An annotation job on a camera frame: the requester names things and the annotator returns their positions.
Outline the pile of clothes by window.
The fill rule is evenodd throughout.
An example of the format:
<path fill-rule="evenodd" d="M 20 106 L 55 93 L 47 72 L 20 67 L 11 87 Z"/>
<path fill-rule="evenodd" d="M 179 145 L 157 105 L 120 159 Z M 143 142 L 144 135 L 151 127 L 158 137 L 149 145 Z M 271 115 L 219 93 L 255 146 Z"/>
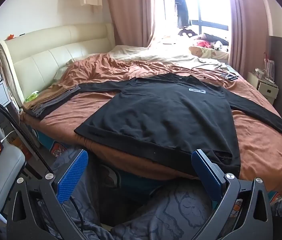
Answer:
<path fill-rule="evenodd" d="M 229 42 L 218 36 L 203 33 L 193 37 L 197 46 L 211 48 L 214 50 L 228 49 Z"/>

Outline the pink curtain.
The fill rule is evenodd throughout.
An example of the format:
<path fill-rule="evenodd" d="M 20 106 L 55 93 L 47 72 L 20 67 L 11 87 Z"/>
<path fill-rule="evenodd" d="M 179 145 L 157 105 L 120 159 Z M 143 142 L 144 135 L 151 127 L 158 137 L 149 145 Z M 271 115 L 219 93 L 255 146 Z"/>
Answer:
<path fill-rule="evenodd" d="M 269 52 L 268 18 L 264 0 L 230 0 L 229 64 L 242 77 L 264 67 Z"/>
<path fill-rule="evenodd" d="M 148 47 L 154 34 L 154 0 L 108 0 L 117 45 Z"/>

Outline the rust orange bed blanket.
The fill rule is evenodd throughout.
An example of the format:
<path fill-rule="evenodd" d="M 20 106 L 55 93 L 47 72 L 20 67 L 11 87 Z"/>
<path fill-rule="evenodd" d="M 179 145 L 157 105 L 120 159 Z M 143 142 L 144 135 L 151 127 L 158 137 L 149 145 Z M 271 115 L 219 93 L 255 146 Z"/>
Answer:
<path fill-rule="evenodd" d="M 73 63 L 57 83 L 80 87 L 84 83 L 120 82 L 168 73 L 194 76 L 202 82 L 221 86 L 279 116 L 274 107 L 242 77 L 232 82 L 221 77 L 222 73 L 230 73 L 226 70 L 184 68 L 174 64 L 165 65 L 149 61 L 121 61 L 112 58 L 109 54 L 97 54 Z M 79 90 L 44 119 L 32 117 L 25 111 L 21 119 L 32 128 L 59 142 L 84 146 L 109 165 L 137 176 L 155 180 L 176 177 L 194 178 L 195 172 L 193 175 L 185 174 L 149 159 L 99 144 L 75 133 L 77 127 L 108 103 L 115 94 L 114 91 L 99 93 Z M 246 180 L 260 177 L 268 191 L 282 193 L 282 134 L 242 111 L 232 111 L 232 117 L 241 161 L 240 173 L 236 176 Z"/>

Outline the cream padded headboard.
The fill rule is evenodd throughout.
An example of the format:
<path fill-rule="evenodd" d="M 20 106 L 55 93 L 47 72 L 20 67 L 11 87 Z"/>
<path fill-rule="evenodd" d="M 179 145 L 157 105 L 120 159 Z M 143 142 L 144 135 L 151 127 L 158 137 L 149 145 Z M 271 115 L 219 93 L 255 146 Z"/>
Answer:
<path fill-rule="evenodd" d="M 70 60 L 107 53 L 115 47 L 111 23 L 64 25 L 0 40 L 0 64 L 12 98 L 21 107 L 33 92 L 53 83 Z"/>

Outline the patterned pillow with bear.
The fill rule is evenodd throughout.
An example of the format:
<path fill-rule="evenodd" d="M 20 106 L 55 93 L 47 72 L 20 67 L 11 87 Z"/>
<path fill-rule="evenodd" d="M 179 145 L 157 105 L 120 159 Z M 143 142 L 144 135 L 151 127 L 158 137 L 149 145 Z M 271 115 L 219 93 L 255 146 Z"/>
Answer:
<path fill-rule="evenodd" d="M 211 48 L 205 48 L 200 46 L 191 46 L 189 51 L 192 55 L 202 59 L 216 59 L 218 61 L 228 61 L 229 54 L 224 51 L 219 51 Z"/>

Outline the white bedside cabinet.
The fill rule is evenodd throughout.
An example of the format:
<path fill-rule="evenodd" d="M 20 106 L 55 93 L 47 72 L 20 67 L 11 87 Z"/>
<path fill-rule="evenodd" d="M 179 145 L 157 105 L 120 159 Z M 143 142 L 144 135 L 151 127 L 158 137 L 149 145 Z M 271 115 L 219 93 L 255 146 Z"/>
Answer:
<path fill-rule="evenodd" d="M 276 84 L 259 79 L 255 74 L 249 72 L 247 81 L 255 87 L 272 105 L 277 98 L 279 88 Z"/>

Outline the stack of folded clothes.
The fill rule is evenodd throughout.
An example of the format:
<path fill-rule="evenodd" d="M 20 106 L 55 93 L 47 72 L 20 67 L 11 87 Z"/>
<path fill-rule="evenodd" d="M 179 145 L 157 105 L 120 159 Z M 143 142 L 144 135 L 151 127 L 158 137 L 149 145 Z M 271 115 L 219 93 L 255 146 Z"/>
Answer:
<path fill-rule="evenodd" d="M 79 85 L 68 86 L 56 83 L 40 92 L 33 100 L 24 102 L 22 109 L 32 117 L 42 120 L 79 90 Z"/>

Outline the pink curtain right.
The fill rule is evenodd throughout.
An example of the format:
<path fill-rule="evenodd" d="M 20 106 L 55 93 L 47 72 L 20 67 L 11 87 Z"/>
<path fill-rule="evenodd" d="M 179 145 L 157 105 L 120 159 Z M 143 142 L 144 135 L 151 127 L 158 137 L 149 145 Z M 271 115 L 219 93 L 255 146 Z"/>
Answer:
<path fill-rule="evenodd" d="M 229 64 L 242 77 L 264 67 L 269 52 L 268 18 L 264 0 L 230 0 Z"/>

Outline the small black device on bed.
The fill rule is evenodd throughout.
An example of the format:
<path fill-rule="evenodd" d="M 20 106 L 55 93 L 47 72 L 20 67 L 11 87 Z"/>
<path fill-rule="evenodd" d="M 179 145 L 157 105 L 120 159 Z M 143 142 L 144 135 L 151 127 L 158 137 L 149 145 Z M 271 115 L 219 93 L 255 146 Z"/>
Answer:
<path fill-rule="evenodd" d="M 231 82 L 238 79 L 238 76 L 233 75 L 232 73 L 222 73 L 220 76 Z"/>

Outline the dark hanging garment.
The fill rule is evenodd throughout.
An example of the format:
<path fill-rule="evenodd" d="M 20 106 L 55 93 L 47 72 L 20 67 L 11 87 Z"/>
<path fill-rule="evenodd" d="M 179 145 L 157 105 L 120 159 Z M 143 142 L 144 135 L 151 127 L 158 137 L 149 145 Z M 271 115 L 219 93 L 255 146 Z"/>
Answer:
<path fill-rule="evenodd" d="M 185 28 L 191 26 L 186 0 L 174 0 L 174 4 L 177 11 L 177 27 Z"/>

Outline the black long-sleeve sweatshirt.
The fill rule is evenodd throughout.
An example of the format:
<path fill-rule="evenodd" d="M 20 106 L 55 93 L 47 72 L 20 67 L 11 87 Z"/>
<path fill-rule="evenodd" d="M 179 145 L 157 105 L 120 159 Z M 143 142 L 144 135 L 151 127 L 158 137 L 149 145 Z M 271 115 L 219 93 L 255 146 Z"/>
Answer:
<path fill-rule="evenodd" d="M 276 114 L 194 76 L 168 73 L 84 83 L 80 90 L 116 94 L 77 127 L 76 134 L 189 175 L 194 174 L 191 155 L 199 149 L 223 172 L 239 175 L 234 110 L 282 134 L 282 119 Z"/>

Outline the cream bed sheet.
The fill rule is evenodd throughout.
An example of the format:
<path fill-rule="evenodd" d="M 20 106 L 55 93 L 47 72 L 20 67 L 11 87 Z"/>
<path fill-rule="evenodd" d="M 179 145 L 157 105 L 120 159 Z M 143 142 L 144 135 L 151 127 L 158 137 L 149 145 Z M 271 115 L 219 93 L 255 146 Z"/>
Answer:
<path fill-rule="evenodd" d="M 122 61 L 149 61 L 161 62 L 163 64 L 174 64 L 184 68 L 198 67 L 201 65 L 218 66 L 227 64 L 228 61 L 216 59 L 202 59 L 194 56 L 187 45 L 159 44 L 151 47 L 133 47 L 118 45 L 110 51 L 110 56 Z"/>

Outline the green tissue pack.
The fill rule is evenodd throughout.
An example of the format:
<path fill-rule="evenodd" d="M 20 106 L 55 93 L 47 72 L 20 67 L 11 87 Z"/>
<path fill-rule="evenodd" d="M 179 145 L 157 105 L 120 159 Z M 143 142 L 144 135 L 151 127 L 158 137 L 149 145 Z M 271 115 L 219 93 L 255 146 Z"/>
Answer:
<path fill-rule="evenodd" d="M 34 91 L 25 99 L 25 102 L 31 102 L 34 99 L 36 99 L 38 96 L 39 96 L 39 92 L 38 91 Z"/>

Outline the pink curtain left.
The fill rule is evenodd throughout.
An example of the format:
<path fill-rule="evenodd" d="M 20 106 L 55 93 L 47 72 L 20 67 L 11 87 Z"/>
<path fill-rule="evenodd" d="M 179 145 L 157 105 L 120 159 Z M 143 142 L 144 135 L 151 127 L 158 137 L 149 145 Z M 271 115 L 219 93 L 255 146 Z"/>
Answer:
<path fill-rule="evenodd" d="M 154 0 L 108 0 L 117 45 L 148 47 L 154 34 Z"/>

